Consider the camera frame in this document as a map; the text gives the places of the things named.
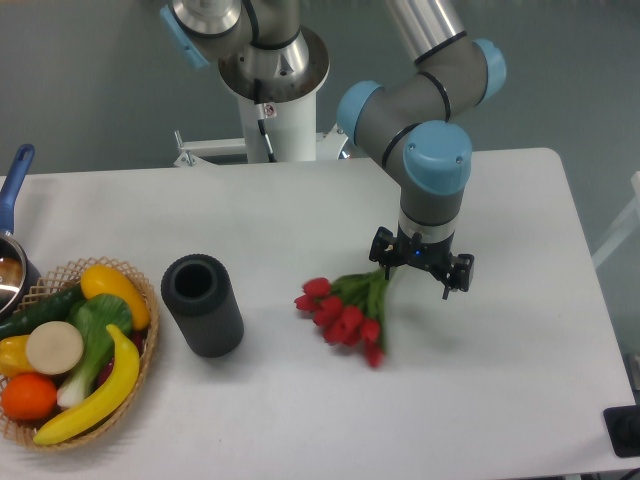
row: tulip bouquet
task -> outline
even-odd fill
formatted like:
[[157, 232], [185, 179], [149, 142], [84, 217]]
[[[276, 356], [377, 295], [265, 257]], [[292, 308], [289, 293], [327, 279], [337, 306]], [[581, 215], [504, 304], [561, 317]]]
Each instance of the tulip bouquet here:
[[303, 295], [295, 299], [295, 305], [324, 329], [327, 343], [348, 347], [364, 344], [367, 362], [378, 368], [386, 351], [384, 295], [388, 283], [384, 268], [345, 275], [334, 282], [314, 278], [302, 286]]

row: black cylinder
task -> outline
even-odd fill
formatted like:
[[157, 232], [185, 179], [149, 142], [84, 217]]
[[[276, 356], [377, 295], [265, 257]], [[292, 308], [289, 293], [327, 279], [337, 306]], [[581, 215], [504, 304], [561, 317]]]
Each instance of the black cylinder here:
[[162, 277], [161, 294], [187, 344], [201, 357], [220, 357], [244, 335], [229, 274], [209, 255], [176, 260]]

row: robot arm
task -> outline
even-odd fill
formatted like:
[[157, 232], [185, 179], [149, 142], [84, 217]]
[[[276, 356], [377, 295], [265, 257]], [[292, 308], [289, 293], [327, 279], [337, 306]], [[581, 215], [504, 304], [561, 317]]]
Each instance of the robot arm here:
[[194, 67], [217, 62], [238, 100], [249, 163], [315, 160], [324, 43], [298, 0], [171, 0], [162, 19]]
[[408, 264], [450, 291], [467, 291], [473, 256], [451, 254], [471, 141], [449, 119], [498, 91], [506, 79], [499, 50], [471, 42], [445, 0], [386, 0], [417, 73], [387, 90], [354, 85], [338, 107], [338, 124], [402, 188], [397, 236], [381, 227], [370, 258], [387, 269]]

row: blue pot handle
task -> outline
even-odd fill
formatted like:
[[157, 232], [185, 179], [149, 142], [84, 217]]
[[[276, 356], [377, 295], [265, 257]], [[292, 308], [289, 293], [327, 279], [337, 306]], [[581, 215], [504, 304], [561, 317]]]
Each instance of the blue pot handle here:
[[13, 233], [13, 210], [16, 198], [35, 154], [36, 149], [30, 144], [21, 145], [16, 152], [9, 174], [0, 190], [0, 233]]

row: orange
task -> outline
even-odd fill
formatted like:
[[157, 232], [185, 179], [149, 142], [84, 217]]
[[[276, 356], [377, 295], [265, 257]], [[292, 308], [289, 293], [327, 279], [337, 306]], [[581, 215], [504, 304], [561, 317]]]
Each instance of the orange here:
[[56, 406], [56, 386], [39, 373], [25, 373], [11, 379], [2, 392], [0, 407], [14, 420], [40, 420]]

